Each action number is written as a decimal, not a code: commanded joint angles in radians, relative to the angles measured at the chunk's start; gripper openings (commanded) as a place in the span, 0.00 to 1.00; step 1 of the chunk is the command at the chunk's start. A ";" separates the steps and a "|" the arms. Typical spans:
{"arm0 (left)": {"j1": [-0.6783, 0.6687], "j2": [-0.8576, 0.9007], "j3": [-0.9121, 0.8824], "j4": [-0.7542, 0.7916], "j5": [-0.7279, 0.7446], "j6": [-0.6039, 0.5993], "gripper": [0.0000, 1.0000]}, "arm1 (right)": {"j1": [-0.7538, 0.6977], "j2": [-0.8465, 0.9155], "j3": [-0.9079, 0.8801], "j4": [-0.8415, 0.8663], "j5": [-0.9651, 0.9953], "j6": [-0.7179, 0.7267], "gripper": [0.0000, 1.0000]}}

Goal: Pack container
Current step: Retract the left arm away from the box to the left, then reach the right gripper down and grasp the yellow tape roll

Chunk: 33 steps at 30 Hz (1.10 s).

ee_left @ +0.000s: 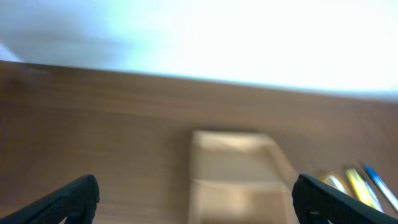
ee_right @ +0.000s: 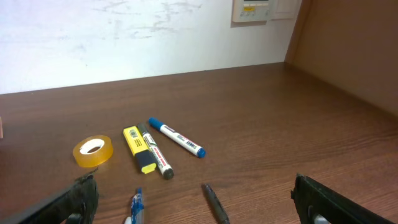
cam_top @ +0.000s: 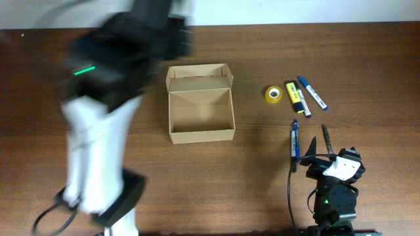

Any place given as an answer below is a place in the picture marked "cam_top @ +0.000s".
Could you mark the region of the grey permanent marker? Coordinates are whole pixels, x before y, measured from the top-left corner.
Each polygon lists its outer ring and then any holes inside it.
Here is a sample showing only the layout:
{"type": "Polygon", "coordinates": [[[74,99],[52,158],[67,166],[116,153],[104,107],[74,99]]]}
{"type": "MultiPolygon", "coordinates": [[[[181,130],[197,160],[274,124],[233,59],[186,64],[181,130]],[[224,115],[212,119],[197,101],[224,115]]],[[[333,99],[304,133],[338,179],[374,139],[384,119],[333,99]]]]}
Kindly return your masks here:
{"type": "Polygon", "coordinates": [[[291,131],[291,167],[292,172],[295,173],[297,171],[295,163],[297,160],[297,154],[296,154],[296,136],[295,131],[291,131]]]}

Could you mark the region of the black ballpoint pen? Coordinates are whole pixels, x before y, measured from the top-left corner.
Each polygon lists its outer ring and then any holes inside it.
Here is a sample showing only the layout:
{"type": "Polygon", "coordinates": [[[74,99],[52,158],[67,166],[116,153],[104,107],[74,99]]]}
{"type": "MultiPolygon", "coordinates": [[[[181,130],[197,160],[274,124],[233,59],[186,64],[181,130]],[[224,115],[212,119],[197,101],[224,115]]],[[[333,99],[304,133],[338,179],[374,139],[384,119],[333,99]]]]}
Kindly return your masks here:
{"type": "Polygon", "coordinates": [[[331,145],[331,138],[329,136],[329,132],[327,129],[327,126],[325,124],[322,124],[322,131],[323,131],[323,135],[324,135],[324,140],[325,140],[325,144],[326,144],[326,148],[329,154],[334,154],[332,145],[331,145]]]}

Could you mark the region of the blue ballpoint pen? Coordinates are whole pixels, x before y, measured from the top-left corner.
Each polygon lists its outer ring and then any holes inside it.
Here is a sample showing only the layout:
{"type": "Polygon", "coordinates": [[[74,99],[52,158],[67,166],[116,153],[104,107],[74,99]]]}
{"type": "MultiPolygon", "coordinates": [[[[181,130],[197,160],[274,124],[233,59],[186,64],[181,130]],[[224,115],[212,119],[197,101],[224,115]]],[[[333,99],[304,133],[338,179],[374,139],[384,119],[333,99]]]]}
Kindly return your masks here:
{"type": "Polygon", "coordinates": [[[295,152],[296,158],[300,159],[300,146],[299,146],[299,124],[298,120],[294,119],[293,121],[293,130],[295,132],[295,152]]]}

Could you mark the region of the yellow highlighter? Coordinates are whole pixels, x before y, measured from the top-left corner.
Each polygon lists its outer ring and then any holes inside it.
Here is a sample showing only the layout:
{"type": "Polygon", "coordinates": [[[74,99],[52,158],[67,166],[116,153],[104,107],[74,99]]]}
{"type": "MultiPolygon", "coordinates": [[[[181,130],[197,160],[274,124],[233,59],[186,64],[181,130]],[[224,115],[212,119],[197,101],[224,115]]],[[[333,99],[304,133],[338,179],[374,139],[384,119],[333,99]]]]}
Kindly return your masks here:
{"type": "Polygon", "coordinates": [[[299,93],[297,92],[297,87],[293,81],[286,81],[285,87],[293,104],[293,109],[297,113],[304,113],[305,109],[301,102],[299,93]]]}

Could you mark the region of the yellow tape roll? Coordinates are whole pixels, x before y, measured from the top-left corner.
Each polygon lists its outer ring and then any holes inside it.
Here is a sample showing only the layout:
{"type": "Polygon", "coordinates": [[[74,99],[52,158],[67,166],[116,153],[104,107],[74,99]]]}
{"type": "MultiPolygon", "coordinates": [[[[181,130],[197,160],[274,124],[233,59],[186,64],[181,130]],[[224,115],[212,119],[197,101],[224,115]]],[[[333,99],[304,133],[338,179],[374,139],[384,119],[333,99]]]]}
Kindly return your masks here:
{"type": "Polygon", "coordinates": [[[278,86],[270,86],[266,89],[264,98],[268,103],[276,104],[283,96],[283,90],[278,86]]]}

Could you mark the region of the blue cap whiteboard marker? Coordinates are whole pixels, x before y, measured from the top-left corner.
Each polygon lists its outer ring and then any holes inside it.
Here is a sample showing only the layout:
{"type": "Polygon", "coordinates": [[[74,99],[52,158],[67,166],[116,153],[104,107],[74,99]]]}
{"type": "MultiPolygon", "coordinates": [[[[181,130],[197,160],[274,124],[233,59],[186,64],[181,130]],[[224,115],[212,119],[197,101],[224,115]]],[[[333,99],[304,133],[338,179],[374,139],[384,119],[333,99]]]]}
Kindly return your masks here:
{"type": "Polygon", "coordinates": [[[327,111],[329,109],[326,103],[320,98],[318,93],[311,87],[310,83],[304,77],[299,77],[299,82],[308,91],[311,97],[313,97],[322,110],[327,111]]]}

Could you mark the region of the black cap whiteboard marker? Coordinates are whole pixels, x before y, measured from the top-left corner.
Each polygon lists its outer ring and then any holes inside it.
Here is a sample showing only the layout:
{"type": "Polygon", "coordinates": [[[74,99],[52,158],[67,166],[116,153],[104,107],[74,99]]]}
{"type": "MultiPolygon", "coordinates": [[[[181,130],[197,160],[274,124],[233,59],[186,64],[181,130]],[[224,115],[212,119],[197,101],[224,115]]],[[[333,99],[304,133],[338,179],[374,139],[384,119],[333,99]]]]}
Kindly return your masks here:
{"type": "Polygon", "coordinates": [[[306,118],[311,118],[312,117],[312,114],[311,114],[311,112],[310,112],[310,110],[308,108],[307,102],[306,102],[306,100],[304,98],[303,92],[302,92],[302,90],[301,90],[301,88],[300,88],[299,83],[297,82],[297,80],[294,80],[294,84],[295,84],[295,87],[297,89],[297,93],[299,95],[299,98],[301,99],[301,103],[302,103],[302,105],[304,107],[304,115],[305,115],[306,118]]]}

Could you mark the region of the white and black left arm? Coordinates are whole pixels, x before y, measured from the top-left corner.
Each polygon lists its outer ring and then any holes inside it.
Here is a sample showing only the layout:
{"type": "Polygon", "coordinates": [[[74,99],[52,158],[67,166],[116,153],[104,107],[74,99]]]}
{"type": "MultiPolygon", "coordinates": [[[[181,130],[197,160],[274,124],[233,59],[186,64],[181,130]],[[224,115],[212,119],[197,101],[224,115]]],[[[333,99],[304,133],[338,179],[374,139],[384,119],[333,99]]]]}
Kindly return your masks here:
{"type": "Polygon", "coordinates": [[[127,135],[161,64],[189,53],[191,11],[191,1],[134,1],[71,44],[61,103],[68,173],[56,203],[91,215],[104,235],[139,233],[146,179],[123,166],[127,135]]]}

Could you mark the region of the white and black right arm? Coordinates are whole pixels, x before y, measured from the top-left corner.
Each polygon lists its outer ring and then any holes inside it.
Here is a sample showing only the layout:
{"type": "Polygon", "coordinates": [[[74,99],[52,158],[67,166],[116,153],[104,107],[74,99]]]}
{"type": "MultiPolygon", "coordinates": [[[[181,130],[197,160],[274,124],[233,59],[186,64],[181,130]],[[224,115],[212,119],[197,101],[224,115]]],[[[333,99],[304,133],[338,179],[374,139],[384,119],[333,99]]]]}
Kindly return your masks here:
{"type": "Polygon", "coordinates": [[[331,153],[328,160],[316,153],[316,139],[313,138],[306,159],[306,177],[316,181],[313,219],[306,235],[355,236],[352,221],[356,219],[358,189],[353,186],[366,171],[360,153],[353,147],[343,148],[338,154],[331,153]]]}

